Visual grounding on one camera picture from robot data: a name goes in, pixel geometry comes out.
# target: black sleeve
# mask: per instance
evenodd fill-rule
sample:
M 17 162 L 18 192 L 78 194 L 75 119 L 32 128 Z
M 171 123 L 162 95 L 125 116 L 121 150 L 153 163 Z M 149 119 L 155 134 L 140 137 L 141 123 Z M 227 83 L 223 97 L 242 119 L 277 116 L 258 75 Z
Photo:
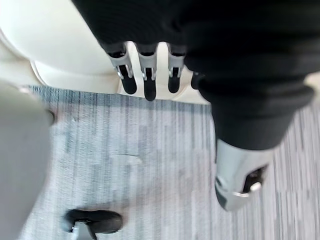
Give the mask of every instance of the black sleeve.
M 314 94 L 304 79 L 320 69 L 320 3 L 192 0 L 170 14 L 169 27 L 186 40 L 186 66 L 205 75 L 198 87 L 217 137 L 243 149 L 278 145 Z
M 309 103 L 306 75 L 320 69 L 320 3 L 208 0 L 72 0 L 100 45 L 186 45 L 185 65 L 205 75 L 218 138 L 275 147 Z

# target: gray pant leg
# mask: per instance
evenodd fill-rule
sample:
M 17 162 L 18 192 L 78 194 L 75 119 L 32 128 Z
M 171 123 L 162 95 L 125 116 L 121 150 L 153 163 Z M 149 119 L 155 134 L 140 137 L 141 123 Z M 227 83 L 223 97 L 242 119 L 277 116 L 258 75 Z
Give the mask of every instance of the gray pant leg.
M 43 106 L 0 81 L 0 239 L 18 238 L 44 186 L 49 140 Z

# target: robotic hand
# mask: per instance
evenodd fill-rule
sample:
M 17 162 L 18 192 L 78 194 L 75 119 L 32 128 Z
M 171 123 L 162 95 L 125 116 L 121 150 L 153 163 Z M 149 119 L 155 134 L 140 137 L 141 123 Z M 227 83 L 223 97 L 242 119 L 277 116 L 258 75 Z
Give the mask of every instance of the robotic hand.
M 221 207 L 234 211 L 243 207 L 261 189 L 273 159 L 273 150 L 246 150 L 216 142 L 215 193 Z

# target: carpet floor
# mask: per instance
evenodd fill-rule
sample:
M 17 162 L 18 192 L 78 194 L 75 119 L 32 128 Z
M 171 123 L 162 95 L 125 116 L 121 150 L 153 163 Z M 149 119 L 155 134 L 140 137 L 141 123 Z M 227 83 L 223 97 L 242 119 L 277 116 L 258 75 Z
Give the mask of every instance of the carpet floor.
M 57 114 L 47 185 L 21 240 L 71 240 L 68 209 L 112 210 L 122 230 L 100 240 L 318 240 L 320 105 L 298 112 L 263 191 L 225 212 L 214 180 L 209 106 L 31 89 Z

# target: gray fabric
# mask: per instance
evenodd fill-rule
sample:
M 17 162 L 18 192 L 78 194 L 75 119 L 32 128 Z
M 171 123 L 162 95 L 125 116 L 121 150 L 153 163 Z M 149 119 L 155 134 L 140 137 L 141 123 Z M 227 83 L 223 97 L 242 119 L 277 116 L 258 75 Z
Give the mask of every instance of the gray fabric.
M 44 108 L 0 81 L 0 239 L 19 236 L 45 183 L 49 157 Z
M 263 192 L 238 212 L 214 189 L 209 106 L 34 88 L 57 112 L 51 177 L 22 240 L 69 240 L 66 209 L 109 209 L 123 230 L 101 240 L 316 240 L 320 106 L 299 112 Z

